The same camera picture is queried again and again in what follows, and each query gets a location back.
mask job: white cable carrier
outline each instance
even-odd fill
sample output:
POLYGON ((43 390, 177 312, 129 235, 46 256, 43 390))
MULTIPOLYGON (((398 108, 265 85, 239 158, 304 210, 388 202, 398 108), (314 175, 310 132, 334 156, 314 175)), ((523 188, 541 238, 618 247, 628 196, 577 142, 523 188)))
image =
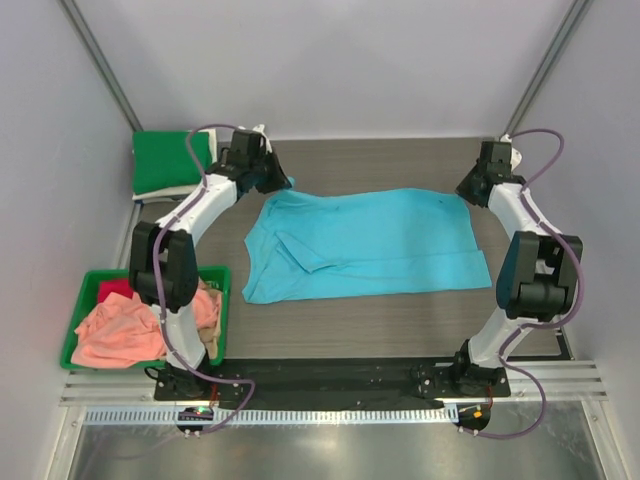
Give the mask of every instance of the white cable carrier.
MULTIPOLYGON (((84 425, 202 425, 224 420, 231 410, 214 409, 213 419, 178 421, 184 406, 90 407, 84 425)), ((271 410, 241 411, 229 425, 361 425, 400 423, 451 423, 458 421, 455 404, 437 410, 295 412, 271 410)))

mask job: green bin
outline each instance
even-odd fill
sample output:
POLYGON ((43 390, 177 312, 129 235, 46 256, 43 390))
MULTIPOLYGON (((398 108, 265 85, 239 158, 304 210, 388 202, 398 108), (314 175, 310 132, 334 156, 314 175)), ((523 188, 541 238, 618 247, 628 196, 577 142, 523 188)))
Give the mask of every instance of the green bin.
MULTIPOLYGON (((198 269, 200 278, 209 286, 222 292, 222 312, 220 313, 220 338, 218 339, 218 356, 211 359, 211 365, 220 365, 224 359, 224 353, 227 345, 227 316, 229 312, 229 292, 231 291, 231 271, 228 267, 202 267, 198 269)), ((73 310, 69 331, 62 347, 62 355, 60 356, 60 366, 65 370, 81 370, 87 369, 82 365, 76 365, 71 362, 76 346, 78 345, 78 336, 75 329, 80 322, 86 318, 93 310, 98 301, 98 286, 105 280, 114 280, 116 278, 127 278, 128 270, 92 270, 87 272, 80 287, 76 307, 73 310)), ((138 362, 129 368, 144 367, 162 367, 162 360, 151 360, 148 362, 138 362)))

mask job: gray table surface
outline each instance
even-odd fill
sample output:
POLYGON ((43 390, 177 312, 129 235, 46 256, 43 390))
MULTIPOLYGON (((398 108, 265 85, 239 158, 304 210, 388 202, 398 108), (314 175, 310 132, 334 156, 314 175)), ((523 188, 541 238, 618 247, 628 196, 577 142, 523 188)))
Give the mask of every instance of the gray table surface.
MULTIPOLYGON (((319 140, 274 142, 296 189, 316 195, 414 187, 452 193, 478 156, 478 139, 319 140)), ((482 328, 493 312, 493 289, 303 300, 249 305, 244 238, 265 197, 246 195, 227 210, 197 246, 198 263, 232 272, 227 358, 449 356, 482 328)), ((175 204, 146 205, 155 221, 175 204)), ((509 244, 487 209, 470 207, 473 229, 495 283, 509 244)), ((520 355, 557 355, 553 332, 536 331, 520 355)))

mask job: metal floor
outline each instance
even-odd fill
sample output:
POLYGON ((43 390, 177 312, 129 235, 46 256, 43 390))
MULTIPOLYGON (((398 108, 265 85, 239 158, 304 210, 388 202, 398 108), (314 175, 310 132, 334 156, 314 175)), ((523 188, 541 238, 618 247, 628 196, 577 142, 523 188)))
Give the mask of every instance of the metal floor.
MULTIPOLYGON (((274 142, 295 188, 316 195, 415 187, 453 192, 479 153, 478 139, 322 140, 274 142)), ((227 358, 450 356, 495 308, 493 289, 248 305, 244 238, 265 198, 255 192, 226 211, 202 237, 200 265, 232 272, 227 358)), ((155 221, 175 204, 142 209, 155 221)), ((508 247, 500 222, 471 207, 476 240, 495 282, 508 247)), ((534 331, 516 355, 557 355, 553 332, 534 331)))
MULTIPOLYGON (((537 402, 496 404, 490 429, 520 430, 539 410, 537 402)), ((175 427, 83 427, 69 478, 605 479, 580 402, 551 403, 537 430, 508 442, 459 434, 450 424, 325 425, 230 428, 151 450, 167 435, 175 427)))

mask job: red cloth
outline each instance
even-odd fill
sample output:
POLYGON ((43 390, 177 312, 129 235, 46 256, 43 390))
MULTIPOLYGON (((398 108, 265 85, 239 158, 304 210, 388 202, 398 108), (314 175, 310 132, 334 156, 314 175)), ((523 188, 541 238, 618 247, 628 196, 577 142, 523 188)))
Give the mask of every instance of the red cloth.
POLYGON ((116 278, 100 282, 98 287, 98 303, 103 303, 110 293, 117 293, 123 297, 133 298, 133 290, 129 286, 128 278, 116 278))

